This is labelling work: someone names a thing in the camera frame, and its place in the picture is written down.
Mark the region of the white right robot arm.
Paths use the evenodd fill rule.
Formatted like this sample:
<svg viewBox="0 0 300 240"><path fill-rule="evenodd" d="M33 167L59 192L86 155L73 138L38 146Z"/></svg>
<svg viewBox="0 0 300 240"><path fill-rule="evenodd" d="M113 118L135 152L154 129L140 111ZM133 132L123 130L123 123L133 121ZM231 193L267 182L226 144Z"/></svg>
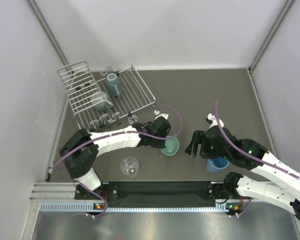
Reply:
<svg viewBox="0 0 300 240"><path fill-rule="evenodd" d="M270 183L230 172L222 190L228 198L248 197L280 207L300 221L300 173L284 164L266 147L252 139L237 139L227 128L196 130L185 153L203 159L225 159L234 166L260 175Z"/></svg>

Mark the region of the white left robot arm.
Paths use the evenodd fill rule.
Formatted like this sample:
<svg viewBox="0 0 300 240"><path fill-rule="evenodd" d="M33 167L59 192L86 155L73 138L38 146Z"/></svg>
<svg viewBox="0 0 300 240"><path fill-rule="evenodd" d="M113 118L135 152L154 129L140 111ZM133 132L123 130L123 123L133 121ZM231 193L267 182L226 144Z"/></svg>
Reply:
<svg viewBox="0 0 300 240"><path fill-rule="evenodd" d="M162 116L110 132L88 132L83 128L59 150L60 160L55 166L64 163L70 178L85 186L87 195L97 199L103 194L102 181L93 169L98 156L124 148L163 149L170 130L171 124Z"/></svg>

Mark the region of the green teal mug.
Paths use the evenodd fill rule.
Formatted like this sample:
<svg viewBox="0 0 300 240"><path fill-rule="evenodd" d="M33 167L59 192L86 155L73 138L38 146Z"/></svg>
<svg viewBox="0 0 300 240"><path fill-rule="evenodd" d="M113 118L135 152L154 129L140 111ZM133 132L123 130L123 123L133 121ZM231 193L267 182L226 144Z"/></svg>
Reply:
<svg viewBox="0 0 300 240"><path fill-rule="evenodd" d="M162 148L160 151L165 156L171 157L174 156L180 148L180 142L176 136L167 136L165 140L165 147Z"/></svg>

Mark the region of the clear glass tumbler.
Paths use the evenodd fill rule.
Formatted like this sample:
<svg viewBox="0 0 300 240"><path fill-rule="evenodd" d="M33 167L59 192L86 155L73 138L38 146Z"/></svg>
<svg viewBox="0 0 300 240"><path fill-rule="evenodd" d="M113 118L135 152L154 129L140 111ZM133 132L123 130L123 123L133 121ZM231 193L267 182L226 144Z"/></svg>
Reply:
<svg viewBox="0 0 300 240"><path fill-rule="evenodd" d="M131 178L135 178L139 174L139 162L134 157L126 157L120 163L121 172Z"/></svg>

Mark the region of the small metal c-shaped hook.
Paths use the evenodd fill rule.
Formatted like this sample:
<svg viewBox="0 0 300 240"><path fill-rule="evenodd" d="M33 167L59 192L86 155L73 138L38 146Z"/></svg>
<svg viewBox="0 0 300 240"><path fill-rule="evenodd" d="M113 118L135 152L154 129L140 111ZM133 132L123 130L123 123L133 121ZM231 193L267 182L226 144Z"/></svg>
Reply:
<svg viewBox="0 0 300 240"><path fill-rule="evenodd" d="M128 122L132 125L138 122L138 117L136 115L130 115L128 117Z"/></svg>

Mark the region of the blue-grey ceramic mug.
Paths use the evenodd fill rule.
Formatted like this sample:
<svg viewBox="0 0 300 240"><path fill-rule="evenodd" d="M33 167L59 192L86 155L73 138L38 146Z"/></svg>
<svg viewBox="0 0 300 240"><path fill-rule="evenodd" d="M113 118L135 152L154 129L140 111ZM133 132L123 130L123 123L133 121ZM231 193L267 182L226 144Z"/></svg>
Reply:
<svg viewBox="0 0 300 240"><path fill-rule="evenodd" d="M106 85L108 92L115 97L120 98L123 92L123 85L120 76L117 73L109 73L106 76Z"/></svg>

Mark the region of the blue plastic cup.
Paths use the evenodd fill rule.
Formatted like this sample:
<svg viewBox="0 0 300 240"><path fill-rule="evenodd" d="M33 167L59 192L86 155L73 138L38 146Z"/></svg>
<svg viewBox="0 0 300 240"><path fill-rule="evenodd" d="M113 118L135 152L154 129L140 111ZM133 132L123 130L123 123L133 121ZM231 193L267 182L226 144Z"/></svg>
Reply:
<svg viewBox="0 0 300 240"><path fill-rule="evenodd" d="M208 159L206 162L206 170L211 173L218 173L224 169L226 169L229 166L230 162L229 160L225 158L213 158Z"/></svg>

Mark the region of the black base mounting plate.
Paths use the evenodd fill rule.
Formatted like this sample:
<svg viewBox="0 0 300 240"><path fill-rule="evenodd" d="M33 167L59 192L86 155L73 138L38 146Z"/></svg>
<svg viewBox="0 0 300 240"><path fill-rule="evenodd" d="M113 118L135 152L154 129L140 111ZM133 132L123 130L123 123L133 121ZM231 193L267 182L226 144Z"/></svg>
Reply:
<svg viewBox="0 0 300 240"><path fill-rule="evenodd" d="M222 182L210 181L109 181L94 192L109 207L212 207L216 200L239 200Z"/></svg>

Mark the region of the grey round ceramic cup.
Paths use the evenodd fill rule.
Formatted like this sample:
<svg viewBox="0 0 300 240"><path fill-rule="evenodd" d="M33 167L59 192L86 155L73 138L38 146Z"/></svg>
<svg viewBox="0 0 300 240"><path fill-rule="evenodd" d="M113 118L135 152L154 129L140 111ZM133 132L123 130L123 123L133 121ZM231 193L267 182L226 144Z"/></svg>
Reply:
<svg viewBox="0 0 300 240"><path fill-rule="evenodd" d="M109 96L104 91L98 91L90 97L90 104L97 111L105 111L112 109L114 104L111 102Z"/></svg>

